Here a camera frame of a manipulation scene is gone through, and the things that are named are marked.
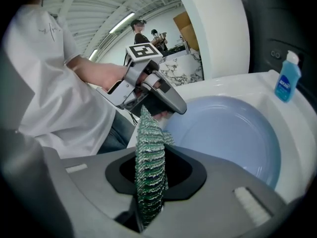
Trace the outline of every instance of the bottle cap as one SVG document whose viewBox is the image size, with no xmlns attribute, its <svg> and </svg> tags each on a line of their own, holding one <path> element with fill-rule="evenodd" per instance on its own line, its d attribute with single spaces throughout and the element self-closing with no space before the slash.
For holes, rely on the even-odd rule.
<svg viewBox="0 0 317 238">
<path fill-rule="evenodd" d="M 288 51 L 286 60 L 296 65 L 298 65 L 299 63 L 298 56 L 293 51 L 290 51 L 290 50 Z"/>
</svg>

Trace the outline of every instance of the white t-shirt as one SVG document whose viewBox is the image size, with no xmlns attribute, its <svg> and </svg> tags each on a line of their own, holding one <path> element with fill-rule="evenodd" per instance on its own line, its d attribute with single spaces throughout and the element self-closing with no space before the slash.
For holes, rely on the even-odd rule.
<svg viewBox="0 0 317 238">
<path fill-rule="evenodd" d="M 3 39 L 15 69 L 34 91 L 19 131 L 54 148 L 61 158 L 95 155 L 115 108 L 65 64 L 79 55 L 65 21 L 25 5 Z"/>
</svg>

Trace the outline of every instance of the blue soap bottle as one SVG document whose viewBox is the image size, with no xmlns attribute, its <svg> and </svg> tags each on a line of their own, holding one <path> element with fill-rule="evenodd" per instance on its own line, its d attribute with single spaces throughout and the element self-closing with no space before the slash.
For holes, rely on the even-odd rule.
<svg viewBox="0 0 317 238">
<path fill-rule="evenodd" d="M 283 102 L 291 100 L 295 93 L 297 82 L 302 76 L 298 62 L 298 56 L 294 52 L 288 51 L 275 87 L 275 95 Z"/>
</svg>

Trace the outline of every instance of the ceiling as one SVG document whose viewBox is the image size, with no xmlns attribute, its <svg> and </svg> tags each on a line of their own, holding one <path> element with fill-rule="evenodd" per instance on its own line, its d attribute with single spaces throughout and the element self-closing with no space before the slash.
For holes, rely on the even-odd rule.
<svg viewBox="0 0 317 238">
<path fill-rule="evenodd" d="M 44 0 L 43 7 L 64 16 L 83 57 L 98 49 L 95 57 L 103 56 L 127 32 L 133 19 L 149 20 L 180 6 L 180 0 Z M 116 32 L 109 34 L 130 12 L 136 13 Z"/>
</svg>

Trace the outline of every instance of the cardboard box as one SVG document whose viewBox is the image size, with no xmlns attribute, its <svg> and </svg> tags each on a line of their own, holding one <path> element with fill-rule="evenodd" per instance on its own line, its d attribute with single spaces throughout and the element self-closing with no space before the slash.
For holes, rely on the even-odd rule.
<svg viewBox="0 0 317 238">
<path fill-rule="evenodd" d="M 178 27 L 180 33 L 182 34 L 183 38 L 188 42 L 188 45 L 192 49 L 198 51 L 199 45 L 197 37 L 187 12 L 183 12 L 182 14 L 176 16 L 174 18 L 174 22 Z"/>
</svg>

